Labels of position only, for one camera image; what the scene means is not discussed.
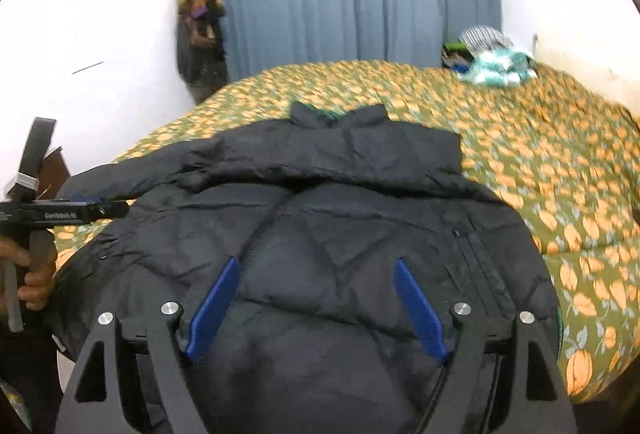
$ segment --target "green bedspread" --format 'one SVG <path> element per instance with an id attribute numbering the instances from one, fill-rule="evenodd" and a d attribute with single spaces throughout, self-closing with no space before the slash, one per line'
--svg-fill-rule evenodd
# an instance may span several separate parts
<path id="1" fill-rule="evenodd" d="M 239 81 L 159 128 L 118 158 L 264 118 L 291 101 L 350 110 L 382 102 L 390 117 L 462 136 L 470 179 L 514 206 L 545 258 L 562 308 L 559 366 L 583 401 L 640 352 L 640 131 L 623 107 L 540 66 L 510 89 L 459 82 L 442 69 L 386 62 L 289 65 Z M 62 264 L 106 223 L 57 229 Z"/>

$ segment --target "person's hand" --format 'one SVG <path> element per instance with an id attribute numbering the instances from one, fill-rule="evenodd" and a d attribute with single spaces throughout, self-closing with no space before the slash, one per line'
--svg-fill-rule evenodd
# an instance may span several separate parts
<path id="1" fill-rule="evenodd" d="M 27 309 L 40 311 L 47 305 L 53 289 L 53 274 L 56 272 L 56 246 L 51 244 L 47 252 L 47 263 L 37 271 L 24 276 L 24 286 L 18 288 L 18 299 L 27 302 Z M 0 237 L 0 258 L 7 258 L 18 266 L 31 266 L 29 252 L 8 237 Z M 0 313 L 6 314 L 6 302 L 0 288 Z"/>

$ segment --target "metal bolt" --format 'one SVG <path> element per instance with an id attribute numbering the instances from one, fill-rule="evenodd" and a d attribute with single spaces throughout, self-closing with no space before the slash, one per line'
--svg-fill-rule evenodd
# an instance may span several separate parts
<path id="1" fill-rule="evenodd" d="M 453 311 L 456 315 L 462 315 L 464 317 L 471 312 L 471 306 L 466 302 L 458 302 L 453 306 Z"/>
<path id="2" fill-rule="evenodd" d="M 533 324 L 535 320 L 535 316 L 533 316 L 533 313 L 531 313 L 530 311 L 520 312 L 520 322 L 522 322 L 523 324 Z"/>
<path id="3" fill-rule="evenodd" d="M 160 310 L 163 315 L 173 315 L 178 310 L 178 305 L 175 302 L 165 302 Z"/>
<path id="4" fill-rule="evenodd" d="M 106 312 L 98 317 L 98 324 L 106 326 L 107 324 L 111 324 L 113 321 L 113 313 Z"/>

